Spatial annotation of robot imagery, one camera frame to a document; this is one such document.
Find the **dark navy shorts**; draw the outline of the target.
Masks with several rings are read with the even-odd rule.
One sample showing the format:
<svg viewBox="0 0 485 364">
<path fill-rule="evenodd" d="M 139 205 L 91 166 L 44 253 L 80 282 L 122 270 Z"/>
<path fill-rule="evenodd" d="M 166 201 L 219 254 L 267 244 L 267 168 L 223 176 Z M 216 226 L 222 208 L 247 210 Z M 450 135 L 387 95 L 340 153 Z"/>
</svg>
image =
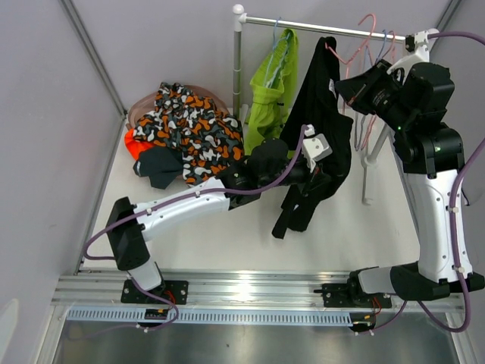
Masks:
<svg viewBox="0 0 485 364">
<path fill-rule="evenodd" d="M 183 173 L 182 153 L 153 147 L 139 154 L 133 171 L 138 177 L 147 177 L 152 187 L 164 190 Z"/>
</svg>

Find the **light blue hanger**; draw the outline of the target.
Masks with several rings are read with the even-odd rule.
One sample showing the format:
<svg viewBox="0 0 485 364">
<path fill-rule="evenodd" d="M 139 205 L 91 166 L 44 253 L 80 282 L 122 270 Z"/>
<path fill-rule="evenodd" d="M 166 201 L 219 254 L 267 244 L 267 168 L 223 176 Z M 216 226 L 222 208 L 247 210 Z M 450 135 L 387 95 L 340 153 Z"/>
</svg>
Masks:
<svg viewBox="0 0 485 364">
<path fill-rule="evenodd" d="M 277 25 L 279 24 L 281 17 L 276 19 L 274 30 L 273 30 L 273 46 L 272 46 L 272 53 L 270 56 L 270 61 L 267 64 L 267 68 L 264 74 L 264 86 L 266 88 L 276 89 L 277 82 L 280 79 L 281 71 L 285 64 L 285 58 L 289 51 L 289 45 L 291 40 L 293 39 L 293 33 L 289 31 L 288 33 L 284 31 L 279 39 L 276 39 L 276 29 Z M 283 54 L 277 58 L 277 48 L 279 44 L 283 43 L 285 48 L 283 50 Z"/>
</svg>

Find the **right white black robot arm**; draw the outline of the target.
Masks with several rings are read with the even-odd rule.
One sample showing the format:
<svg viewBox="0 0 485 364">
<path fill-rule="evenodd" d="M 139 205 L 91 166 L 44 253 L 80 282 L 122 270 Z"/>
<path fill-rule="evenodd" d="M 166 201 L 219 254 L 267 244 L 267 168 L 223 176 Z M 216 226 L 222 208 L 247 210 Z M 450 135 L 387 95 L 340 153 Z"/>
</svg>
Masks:
<svg viewBox="0 0 485 364">
<path fill-rule="evenodd" d="M 443 123 L 455 90 L 449 69 L 418 62 L 404 71 L 379 61 L 363 74 L 336 82 L 335 88 L 353 110 L 378 116 L 394 133 L 420 247 L 416 262 L 352 272 L 347 300 L 363 306 L 375 293 L 390 293 L 402 300 L 431 301 L 482 290 L 484 277 L 469 261 L 458 207 L 463 141 Z"/>
</svg>

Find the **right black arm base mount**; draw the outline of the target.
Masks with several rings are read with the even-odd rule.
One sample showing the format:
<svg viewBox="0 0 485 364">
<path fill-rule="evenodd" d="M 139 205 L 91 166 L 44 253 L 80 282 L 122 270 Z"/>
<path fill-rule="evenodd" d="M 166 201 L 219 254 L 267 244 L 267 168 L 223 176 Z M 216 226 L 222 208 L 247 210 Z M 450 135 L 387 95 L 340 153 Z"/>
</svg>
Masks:
<svg viewBox="0 0 485 364">
<path fill-rule="evenodd" d="M 345 283 L 322 284 L 313 290 L 322 297 L 325 307 L 330 308 L 356 308 L 356 309 L 390 309 L 392 300 L 384 293 L 365 293 L 358 282 L 358 273 L 361 270 L 349 273 Z"/>
</svg>

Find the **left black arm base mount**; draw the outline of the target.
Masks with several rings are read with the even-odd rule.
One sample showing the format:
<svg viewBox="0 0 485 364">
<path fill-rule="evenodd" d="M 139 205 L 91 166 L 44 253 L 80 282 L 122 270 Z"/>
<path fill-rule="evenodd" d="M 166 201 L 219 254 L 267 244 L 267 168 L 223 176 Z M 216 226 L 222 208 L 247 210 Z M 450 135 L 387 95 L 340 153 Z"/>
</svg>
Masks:
<svg viewBox="0 0 485 364">
<path fill-rule="evenodd" d="M 149 291 L 150 294 L 169 300 L 176 305 L 186 305 L 189 282 L 188 281 L 165 281 L 164 286 L 159 286 Z M 138 290 L 131 280 L 125 280 L 121 291 L 120 301 L 132 304 L 161 304 Z"/>
</svg>

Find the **black shorts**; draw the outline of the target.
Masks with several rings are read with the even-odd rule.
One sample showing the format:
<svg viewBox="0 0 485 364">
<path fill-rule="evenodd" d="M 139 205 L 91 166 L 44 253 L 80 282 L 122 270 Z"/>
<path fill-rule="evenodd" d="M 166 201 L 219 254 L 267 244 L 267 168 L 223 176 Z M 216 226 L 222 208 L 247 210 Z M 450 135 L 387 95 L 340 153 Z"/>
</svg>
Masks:
<svg viewBox="0 0 485 364">
<path fill-rule="evenodd" d="M 319 203 L 332 197 L 349 175 L 353 121 L 338 109 L 340 63 L 334 55 L 336 39 L 321 37 L 280 138 L 295 150 L 302 126 L 307 126 L 302 161 L 292 171 L 309 174 L 292 185 L 281 205 L 272 235 L 282 239 L 287 230 L 306 231 Z"/>
</svg>

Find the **pink hanger with navy shorts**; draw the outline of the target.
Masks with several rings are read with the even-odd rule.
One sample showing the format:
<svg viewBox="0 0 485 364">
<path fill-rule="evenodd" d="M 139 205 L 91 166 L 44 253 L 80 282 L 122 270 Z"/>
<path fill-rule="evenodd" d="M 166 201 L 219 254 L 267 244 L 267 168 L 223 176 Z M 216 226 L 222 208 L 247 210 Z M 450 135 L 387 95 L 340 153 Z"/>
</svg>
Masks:
<svg viewBox="0 0 485 364">
<path fill-rule="evenodd" d="M 371 50 L 369 45 L 366 45 L 364 47 L 364 50 L 362 51 L 361 54 L 361 59 L 360 59 L 360 71 L 366 71 L 368 68 L 373 66 L 377 61 L 381 59 L 385 59 L 386 55 L 390 53 L 390 62 L 394 63 L 396 60 L 396 34 L 394 33 L 393 30 L 387 31 L 383 30 L 383 33 L 387 36 L 389 33 L 393 36 L 393 39 L 391 40 L 391 45 L 387 50 L 384 50 L 386 41 L 388 40 L 387 37 L 383 40 L 383 43 L 381 45 L 380 51 L 377 55 L 377 59 L 374 60 L 373 56 L 371 54 Z M 360 121 L 360 126 L 355 128 L 354 132 L 354 148 L 356 152 L 363 151 L 365 147 L 368 145 L 368 141 L 371 136 L 371 132 L 374 126 L 374 122 L 377 119 L 377 116 L 374 115 L 368 124 L 366 123 L 366 115 L 361 116 L 361 121 Z"/>
</svg>

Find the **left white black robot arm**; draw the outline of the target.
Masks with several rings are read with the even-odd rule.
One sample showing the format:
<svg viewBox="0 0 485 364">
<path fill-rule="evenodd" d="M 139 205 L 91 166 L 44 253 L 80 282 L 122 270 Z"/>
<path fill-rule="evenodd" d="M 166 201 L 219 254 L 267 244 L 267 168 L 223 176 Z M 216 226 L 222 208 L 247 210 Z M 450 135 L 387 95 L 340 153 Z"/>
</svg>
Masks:
<svg viewBox="0 0 485 364">
<path fill-rule="evenodd" d="M 147 303 L 158 302 L 164 296 L 164 281 L 150 255 L 148 241 L 200 215 L 226 212 L 254 202 L 272 187 L 291 186 L 307 191 L 328 179 L 323 160 L 333 150 L 323 135 L 303 139 L 292 158 L 288 158 L 288 151 L 282 140 L 265 140 L 251 155 L 190 190 L 137 205 L 127 197 L 116 201 L 106 234 L 117 269 L 129 273 L 138 284 L 138 294 Z"/>
</svg>

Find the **lime green shorts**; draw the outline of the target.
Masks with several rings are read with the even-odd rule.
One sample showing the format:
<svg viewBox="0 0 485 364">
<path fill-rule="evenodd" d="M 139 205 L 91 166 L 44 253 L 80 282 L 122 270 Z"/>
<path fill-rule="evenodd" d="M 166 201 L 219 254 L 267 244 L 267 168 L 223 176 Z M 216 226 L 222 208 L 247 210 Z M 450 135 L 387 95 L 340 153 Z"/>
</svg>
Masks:
<svg viewBox="0 0 485 364">
<path fill-rule="evenodd" d="M 272 50 L 263 60 L 250 81 L 252 105 L 247 121 L 248 129 L 244 139 L 245 154 L 247 155 L 250 155 L 252 150 L 260 146 L 264 140 L 278 138 L 289 117 L 289 107 L 296 92 L 299 40 L 295 30 L 285 29 L 284 31 L 287 33 L 291 31 L 293 39 L 289 45 L 280 79 L 276 84 L 277 88 L 271 89 L 264 86 L 264 74 L 270 61 Z M 277 58 L 283 54 L 284 48 L 285 45 L 283 43 L 279 44 Z"/>
</svg>

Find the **camouflage patterned shorts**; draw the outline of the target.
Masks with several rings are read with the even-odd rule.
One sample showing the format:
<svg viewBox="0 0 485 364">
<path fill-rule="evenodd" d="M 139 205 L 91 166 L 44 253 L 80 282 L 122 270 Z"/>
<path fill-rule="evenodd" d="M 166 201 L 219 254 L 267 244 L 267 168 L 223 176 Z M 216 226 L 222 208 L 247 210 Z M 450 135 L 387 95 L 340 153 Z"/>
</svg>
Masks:
<svg viewBox="0 0 485 364">
<path fill-rule="evenodd" d="M 135 123 L 133 138 L 180 154 L 183 179 L 196 185 L 243 159 L 242 128 L 213 97 L 162 82 L 154 108 Z"/>
</svg>

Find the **pink hanger with black shorts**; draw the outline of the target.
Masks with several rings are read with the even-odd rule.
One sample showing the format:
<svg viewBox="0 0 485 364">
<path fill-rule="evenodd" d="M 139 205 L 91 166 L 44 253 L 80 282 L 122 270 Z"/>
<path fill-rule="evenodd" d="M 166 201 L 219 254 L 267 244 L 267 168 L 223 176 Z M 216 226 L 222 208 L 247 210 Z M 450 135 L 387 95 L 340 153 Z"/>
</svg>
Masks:
<svg viewBox="0 0 485 364">
<path fill-rule="evenodd" d="M 331 27 L 329 33 L 332 35 L 354 36 L 361 42 L 352 50 L 352 53 L 342 56 L 336 50 L 336 40 L 329 36 L 324 40 L 324 64 L 329 76 L 329 92 L 335 98 L 335 106 L 339 108 L 339 93 L 335 89 L 336 82 L 349 78 L 352 68 L 355 67 L 356 59 L 361 57 L 361 66 L 365 63 L 366 53 L 369 51 L 368 43 L 375 30 L 377 20 L 373 13 L 366 14 L 359 22 L 361 26 L 368 18 L 371 19 L 369 32 L 349 30 L 344 28 Z"/>
</svg>

